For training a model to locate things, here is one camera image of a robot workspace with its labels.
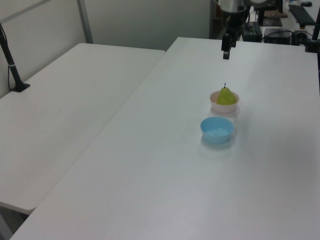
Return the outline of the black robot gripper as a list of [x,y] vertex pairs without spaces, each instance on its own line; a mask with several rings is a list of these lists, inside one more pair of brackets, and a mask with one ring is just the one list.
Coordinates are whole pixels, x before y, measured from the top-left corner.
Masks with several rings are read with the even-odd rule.
[[226,34],[222,36],[221,44],[224,60],[230,58],[230,47],[236,47],[237,35],[241,34],[246,19],[247,9],[237,12],[224,12],[224,27],[226,28]]

